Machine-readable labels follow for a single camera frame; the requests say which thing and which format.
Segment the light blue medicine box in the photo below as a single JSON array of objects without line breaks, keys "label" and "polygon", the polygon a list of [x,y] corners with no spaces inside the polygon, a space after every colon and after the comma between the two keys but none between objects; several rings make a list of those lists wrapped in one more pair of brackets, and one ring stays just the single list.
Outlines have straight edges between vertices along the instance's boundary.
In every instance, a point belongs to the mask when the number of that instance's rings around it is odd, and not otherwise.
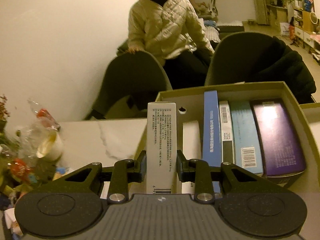
[{"label": "light blue medicine box", "polygon": [[233,125],[235,164],[258,176],[264,174],[258,132],[248,101],[229,103]]}]

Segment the purple medicine box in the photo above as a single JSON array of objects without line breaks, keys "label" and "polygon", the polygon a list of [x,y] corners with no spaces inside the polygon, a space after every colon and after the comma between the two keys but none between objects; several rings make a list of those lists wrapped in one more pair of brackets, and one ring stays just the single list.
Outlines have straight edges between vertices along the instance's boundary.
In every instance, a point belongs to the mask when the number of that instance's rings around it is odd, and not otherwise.
[{"label": "purple medicine box", "polygon": [[253,100],[250,106],[263,152],[265,177],[291,186],[306,170],[304,152],[281,99]]}]

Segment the orange green medicine box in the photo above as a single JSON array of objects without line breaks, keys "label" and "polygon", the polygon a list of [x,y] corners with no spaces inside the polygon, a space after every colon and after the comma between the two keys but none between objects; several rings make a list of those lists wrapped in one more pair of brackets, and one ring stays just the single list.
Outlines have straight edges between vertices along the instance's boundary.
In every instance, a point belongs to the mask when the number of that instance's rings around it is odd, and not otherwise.
[{"label": "orange green medicine box", "polygon": [[222,161],[235,163],[233,126],[228,101],[219,102],[221,122]]}]

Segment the white bear cough medicine box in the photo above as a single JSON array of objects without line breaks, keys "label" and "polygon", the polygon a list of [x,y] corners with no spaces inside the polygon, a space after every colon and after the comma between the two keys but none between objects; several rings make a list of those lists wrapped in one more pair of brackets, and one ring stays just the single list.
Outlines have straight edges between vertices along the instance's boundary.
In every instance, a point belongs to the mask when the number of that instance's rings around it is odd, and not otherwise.
[{"label": "white bear cough medicine box", "polygon": [[148,104],[146,127],[146,192],[176,192],[176,103]]}]

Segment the large cardboard sorting box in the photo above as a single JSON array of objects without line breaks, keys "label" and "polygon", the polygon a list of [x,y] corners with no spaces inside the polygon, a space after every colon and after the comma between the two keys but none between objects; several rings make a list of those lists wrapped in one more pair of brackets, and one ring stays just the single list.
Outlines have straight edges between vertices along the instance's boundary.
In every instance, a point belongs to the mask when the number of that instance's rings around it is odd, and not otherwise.
[{"label": "large cardboard sorting box", "polygon": [[148,169],[131,193],[193,193],[173,173],[175,151],[211,166],[229,162],[304,198],[319,196],[319,151],[312,129],[281,82],[161,92],[144,107]]}]

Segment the white paper bowl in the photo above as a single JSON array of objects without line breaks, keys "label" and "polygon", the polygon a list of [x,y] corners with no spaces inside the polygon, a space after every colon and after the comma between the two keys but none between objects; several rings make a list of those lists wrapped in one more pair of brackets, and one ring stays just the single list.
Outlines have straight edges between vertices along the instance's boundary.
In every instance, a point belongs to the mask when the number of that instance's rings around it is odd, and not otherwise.
[{"label": "white paper bowl", "polygon": [[51,131],[38,146],[36,156],[39,159],[53,162],[63,154],[63,142],[57,131]]}]

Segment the red label drink bottle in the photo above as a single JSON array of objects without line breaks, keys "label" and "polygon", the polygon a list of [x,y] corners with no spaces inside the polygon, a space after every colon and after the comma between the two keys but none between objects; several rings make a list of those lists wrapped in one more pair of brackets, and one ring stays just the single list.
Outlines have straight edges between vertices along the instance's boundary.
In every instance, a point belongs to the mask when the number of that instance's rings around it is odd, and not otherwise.
[{"label": "red label drink bottle", "polygon": [[26,184],[35,187],[38,179],[33,169],[27,163],[20,159],[14,158],[8,163],[10,176],[19,184]]}]

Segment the cardboard box lid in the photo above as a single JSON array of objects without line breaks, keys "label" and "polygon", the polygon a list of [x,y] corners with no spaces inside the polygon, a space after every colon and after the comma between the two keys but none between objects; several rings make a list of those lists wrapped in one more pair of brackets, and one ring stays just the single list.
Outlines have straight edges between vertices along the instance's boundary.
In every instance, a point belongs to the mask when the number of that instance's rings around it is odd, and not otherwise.
[{"label": "cardboard box lid", "polygon": [[319,103],[300,107],[305,119],[302,142],[307,169],[299,180],[298,189],[308,208],[301,235],[304,239],[319,239]]}]

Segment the dried flower bouquet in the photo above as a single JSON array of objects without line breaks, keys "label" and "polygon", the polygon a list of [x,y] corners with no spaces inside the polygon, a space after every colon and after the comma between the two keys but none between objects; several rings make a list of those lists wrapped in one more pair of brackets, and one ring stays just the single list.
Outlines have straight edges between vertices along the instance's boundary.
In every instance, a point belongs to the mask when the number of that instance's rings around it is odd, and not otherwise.
[{"label": "dried flower bouquet", "polygon": [[10,113],[8,112],[6,108],[7,104],[7,97],[3,94],[1,95],[1,101],[0,101],[0,132],[3,133],[5,126],[7,124],[7,119],[10,117]]}]

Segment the dark chair near woman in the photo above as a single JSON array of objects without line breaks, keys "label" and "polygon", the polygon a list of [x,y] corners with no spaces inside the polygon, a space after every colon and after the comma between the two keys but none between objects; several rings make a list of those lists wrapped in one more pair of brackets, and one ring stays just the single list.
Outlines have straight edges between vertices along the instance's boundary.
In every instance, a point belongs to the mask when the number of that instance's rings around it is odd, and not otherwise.
[{"label": "dark chair near woman", "polygon": [[172,90],[172,85],[157,59],[147,51],[124,53],[114,58],[108,67],[90,112],[85,117],[105,119],[111,107],[128,96],[128,106],[146,109],[161,91]]}]

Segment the woman in white jacket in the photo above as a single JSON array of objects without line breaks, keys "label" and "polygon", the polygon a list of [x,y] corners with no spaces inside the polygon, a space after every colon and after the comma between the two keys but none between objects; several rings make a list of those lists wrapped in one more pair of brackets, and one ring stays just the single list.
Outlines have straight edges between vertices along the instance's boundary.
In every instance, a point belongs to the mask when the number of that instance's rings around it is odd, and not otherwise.
[{"label": "woman in white jacket", "polygon": [[130,9],[128,51],[151,53],[173,89],[203,86],[214,50],[189,0],[139,0]]}]

